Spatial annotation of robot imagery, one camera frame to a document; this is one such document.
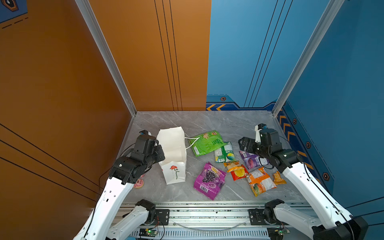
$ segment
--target barcode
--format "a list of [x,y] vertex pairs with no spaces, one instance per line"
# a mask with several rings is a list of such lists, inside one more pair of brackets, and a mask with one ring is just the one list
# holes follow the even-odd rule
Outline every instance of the barcode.
[[208,192],[208,188],[203,187],[203,185],[200,185],[200,189],[203,190],[204,192]]

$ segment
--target yellow snack packet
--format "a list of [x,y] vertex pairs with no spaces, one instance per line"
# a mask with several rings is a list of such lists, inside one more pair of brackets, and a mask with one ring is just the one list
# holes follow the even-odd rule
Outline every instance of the yellow snack packet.
[[227,169],[228,169],[227,172],[232,172],[232,171],[235,171],[235,170],[244,169],[244,167],[238,161],[236,161],[236,162],[225,162],[224,166],[227,167]]
[[286,184],[287,183],[284,179],[281,178],[279,171],[274,173],[273,176],[275,177],[275,179],[273,180],[275,185]]

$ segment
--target gray marble floor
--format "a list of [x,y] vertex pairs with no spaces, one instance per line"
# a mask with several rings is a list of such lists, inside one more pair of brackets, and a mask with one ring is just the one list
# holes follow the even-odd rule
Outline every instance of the gray marble floor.
[[[255,125],[267,124],[269,128],[277,129],[281,136],[282,129],[276,119],[267,111],[160,111],[160,112],[138,112],[130,129],[125,147],[136,141],[139,132],[143,129],[157,136],[160,129],[181,126],[186,137],[217,130],[224,141],[230,141],[233,146],[236,159],[242,162],[239,154],[238,140],[242,137],[255,138]],[[289,148],[286,141],[281,139],[284,148]],[[186,181],[166,185],[159,164],[154,164],[152,169],[144,176],[144,186],[133,189],[127,195],[124,203],[133,203],[146,199],[154,203],[161,202],[196,202],[211,201],[202,193],[193,188],[193,183],[199,175],[205,163],[211,162],[216,168],[224,170],[222,163],[215,163],[214,153],[195,157],[191,148],[187,149]],[[268,170],[272,176],[276,168]],[[281,199],[286,202],[306,202],[296,187],[289,182],[278,185],[277,188],[255,197],[246,179],[234,181],[231,174],[225,177],[225,185],[215,198],[215,201],[261,201],[268,202],[273,199]]]

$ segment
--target white cable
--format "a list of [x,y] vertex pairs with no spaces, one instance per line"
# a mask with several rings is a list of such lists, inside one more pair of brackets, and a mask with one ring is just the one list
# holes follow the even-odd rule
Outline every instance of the white cable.
[[173,223],[176,224],[176,225],[179,225],[180,227],[185,228],[186,230],[189,230],[189,231],[194,231],[194,232],[197,231],[197,232],[202,232],[202,233],[204,233],[204,232],[210,233],[210,232],[228,232],[228,231],[231,231],[231,230],[237,228],[240,225],[243,225],[246,222],[239,223],[239,224],[237,224],[237,225],[235,225],[233,227],[225,228],[225,229],[221,229],[221,230],[201,230],[201,229],[198,229],[198,228],[186,227],[186,226],[183,226],[181,224],[178,224],[177,222],[173,222]]
[[190,148],[190,147],[192,147],[192,145],[200,138],[200,137],[198,137],[198,138],[190,138],[190,137],[185,137],[185,138],[188,138],[188,139],[196,139],[189,147],[187,147],[186,149],[188,149],[188,148]]

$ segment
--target grape snack bag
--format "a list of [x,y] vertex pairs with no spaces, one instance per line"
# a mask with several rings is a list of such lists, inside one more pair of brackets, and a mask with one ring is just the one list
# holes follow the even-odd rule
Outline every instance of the grape snack bag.
[[226,172],[215,168],[210,162],[208,162],[205,164],[203,171],[201,171],[199,176],[197,176],[193,187],[197,191],[214,200],[221,188],[224,186],[224,178],[226,174]]

